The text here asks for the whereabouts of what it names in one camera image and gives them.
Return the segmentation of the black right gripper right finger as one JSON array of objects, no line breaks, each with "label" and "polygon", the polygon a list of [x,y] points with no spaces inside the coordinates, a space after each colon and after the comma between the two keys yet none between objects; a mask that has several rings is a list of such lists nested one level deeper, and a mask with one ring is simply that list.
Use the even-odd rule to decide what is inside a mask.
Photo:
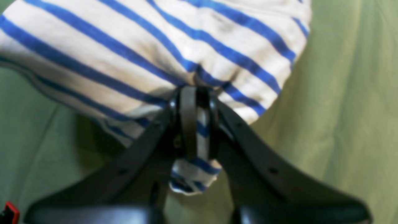
[{"label": "black right gripper right finger", "polygon": [[225,169],[237,224],[370,224],[364,202],[303,173],[281,158],[205,87],[209,159]]}]

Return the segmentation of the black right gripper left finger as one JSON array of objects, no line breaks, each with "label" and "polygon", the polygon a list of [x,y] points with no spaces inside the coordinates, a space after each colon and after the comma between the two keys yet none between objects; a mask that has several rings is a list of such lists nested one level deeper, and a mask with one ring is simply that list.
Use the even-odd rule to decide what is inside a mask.
[{"label": "black right gripper left finger", "polygon": [[32,204],[25,223],[162,224],[173,162],[197,156],[196,91],[175,91],[131,147],[91,176]]}]

